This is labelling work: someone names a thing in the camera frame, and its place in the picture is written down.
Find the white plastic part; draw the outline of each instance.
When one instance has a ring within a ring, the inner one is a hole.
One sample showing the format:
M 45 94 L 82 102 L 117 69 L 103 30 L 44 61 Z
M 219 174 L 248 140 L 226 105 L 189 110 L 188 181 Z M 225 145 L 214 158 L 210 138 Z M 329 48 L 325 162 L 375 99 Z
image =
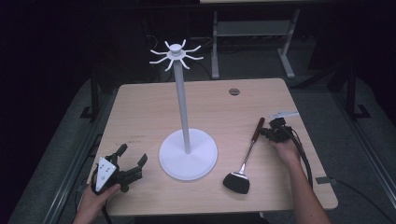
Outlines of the white plastic part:
M 216 164 L 218 148 L 213 138 L 198 129 L 190 129 L 191 153 L 183 150 L 183 132 L 171 133 L 161 145 L 160 164 L 178 180 L 194 180 L 208 174 Z
M 300 115 L 298 111 L 279 111 L 277 114 L 270 115 L 270 119 L 279 119 L 279 118 L 285 118 L 285 117 L 290 117 L 290 116 L 296 116 Z
M 187 55 L 186 52 L 195 52 L 201 46 L 195 49 L 183 50 L 185 44 L 186 40 L 183 41 L 182 45 L 174 44 L 169 46 L 165 41 L 166 47 L 169 48 L 168 52 L 156 52 L 154 50 L 151 50 L 151 52 L 158 55 L 166 54 L 166 57 L 157 62 L 150 63 L 161 63 L 165 59 L 169 59 L 171 62 L 165 71 L 169 70 L 172 65 L 174 66 L 182 126 L 181 130 L 170 134 L 163 141 L 160 148 L 161 166 L 173 178 L 194 180 L 206 175 L 212 170 L 218 158 L 218 148 L 209 134 L 197 129 L 189 129 L 182 65 L 187 69 L 190 68 L 183 62 L 183 58 L 187 57 L 193 60 L 200 60 L 203 57 L 194 58 Z
M 189 122 L 187 119 L 186 93 L 184 91 L 183 68 L 181 63 L 176 61 L 174 63 L 175 81 L 177 87 L 178 107 L 180 110 L 181 128 L 184 136 L 184 148 L 187 154 L 191 153 Z
M 111 175 L 113 175 L 115 171 L 115 165 L 103 157 L 99 159 L 98 174 L 96 177 L 96 191 L 100 191 L 102 189 L 107 180 L 111 177 Z

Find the hand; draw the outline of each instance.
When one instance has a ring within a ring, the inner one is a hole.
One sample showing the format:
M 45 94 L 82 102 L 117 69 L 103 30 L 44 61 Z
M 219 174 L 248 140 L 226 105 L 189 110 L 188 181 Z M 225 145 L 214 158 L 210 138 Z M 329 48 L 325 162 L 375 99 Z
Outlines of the hand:
M 93 223 L 102 210 L 105 202 L 119 190 L 120 184 L 116 184 L 105 190 L 102 194 L 96 195 L 93 193 L 91 185 L 88 185 L 84 189 L 82 201 L 73 223 Z
M 300 163 L 300 152 L 291 139 L 283 143 L 269 141 L 270 145 L 276 148 L 277 155 L 289 168 L 292 163 Z

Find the white mug tree stand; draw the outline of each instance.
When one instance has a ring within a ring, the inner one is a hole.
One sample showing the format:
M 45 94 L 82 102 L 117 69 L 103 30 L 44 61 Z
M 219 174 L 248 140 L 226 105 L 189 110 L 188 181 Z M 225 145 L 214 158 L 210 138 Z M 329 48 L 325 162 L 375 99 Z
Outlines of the white mug tree stand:
M 186 94 L 184 91 L 183 66 L 190 69 L 184 62 L 183 58 L 201 60 L 187 55 L 187 52 L 195 52 L 196 49 L 183 50 L 186 40 L 183 44 L 173 44 L 171 46 L 165 41 L 168 52 L 151 52 L 158 55 L 165 55 L 164 58 L 157 62 L 161 63 L 166 59 L 171 62 L 165 69 L 168 71 L 172 65 L 175 73 L 177 86 L 177 99 L 181 118 L 181 130 L 171 133 L 160 148 L 160 164 L 167 174 L 179 180 L 194 180 L 208 174 L 215 166 L 218 158 L 218 148 L 213 138 L 198 129 L 190 129 L 187 119 Z

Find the metal frame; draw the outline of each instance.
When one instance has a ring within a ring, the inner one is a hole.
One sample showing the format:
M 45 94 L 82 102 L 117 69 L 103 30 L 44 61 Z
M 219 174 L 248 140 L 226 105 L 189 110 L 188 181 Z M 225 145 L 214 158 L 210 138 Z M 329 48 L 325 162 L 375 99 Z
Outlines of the metal frame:
M 212 79 L 219 79 L 218 36 L 240 35 L 284 35 L 286 42 L 282 49 L 278 49 L 277 52 L 287 77 L 290 79 L 295 78 L 287 53 L 299 14 L 300 9 L 295 9 L 290 21 L 218 21 L 218 12 L 215 11 L 211 59 Z
M 365 136 L 363 130 L 359 126 L 359 124 L 351 119 L 350 114 L 344 109 L 345 102 L 341 93 L 333 93 L 332 97 L 337 105 L 340 107 L 340 111 L 342 111 L 342 115 L 348 124 L 349 128 L 358 138 L 359 142 L 361 143 L 362 149 L 366 153 L 366 156 L 372 165 L 373 171 L 376 177 L 379 180 L 379 183 L 382 185 L 382 188 L 387 193 L 390 202 L 392 203 L 393 207 L 396 208 L 396 184 L 393 181 L 392 177 L 389 175 L 387 169 L 385 168 L 382 161 L 379 159 L 378 155 L 375 153 L 374 147 L 370 144 L 369 140 Z
M 105 108 L 109 102 L 110 96 L 104 95 L 100 101 L 102 108 Z M 58 223 L 64 206 L 66 205 L 67 199 L 69 198 L 71 190 L 79 175 L 80 169 L 84 165 L 85 158 L 88 156 L 90 145 L 92 142 L 95 142 L 97 133 L 99 131 L 100 133 L 103 132 L 103 130 L 100 130 L 100 123 L 106 118 L 104 110 L 98 109 L 97 116 L 95 117 L 97 119 L 93 122 L 90 122 L 90 125 L 85 132 L 84 138 L 78 147 L 78 151 L 73 160 L 70 162 L 70 166 L 67 168 L 66 175 L 64 176 L 62 183 L 59 185 L 59 188 L 56 191 L 52 204 L 43 220 L 43 223 Z
M 86 106 L 79 116 L 81 119 L 91 119 L 94 122 L 99 113 L 99 90 L 96 80 L 96 70 L 92 70 L 91 74 L 91 106 Z

